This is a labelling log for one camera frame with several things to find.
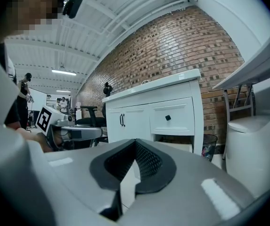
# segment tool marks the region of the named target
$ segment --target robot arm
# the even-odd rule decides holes
[[[49,107],[43,106],[36,121],[36,127],[45,135],[48,145],[55,151],[62,150],[55,142],[55,136],[60,135],[63,142],[85,141],[101,137],[101,128],[79,127],[72,122],[72,117]]]

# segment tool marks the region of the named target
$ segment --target black mesh pad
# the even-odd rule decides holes
[[[118,192],[134,160],[141,177],[135,194],[158,192],[175,176],[177,168],[173,159],[140,139],[130,140],[96,157],[90,164],[90,172],[101,188]]]

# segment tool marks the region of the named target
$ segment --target ceiling light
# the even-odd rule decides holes
[[[68,93],[70,93],[69,90],[57,90],[56,92],[68,92]]]
[[[63,73],[63,74],[68,74],[68,75],[76,75],[76,73],[71,73],[71,72],[66,72],[66,71],[61,71],[61,70],[52,70],[53,73]]]

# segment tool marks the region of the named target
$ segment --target white ceiling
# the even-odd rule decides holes
[[[102,59],[124,38],[152,19],[188,6],[183,0],[83,0],[75,19],[52,30],[6,40],[17,79],[32,74],[30,87],[48,94],[76,94]],[[55,74],[51,69],[77,73]]]

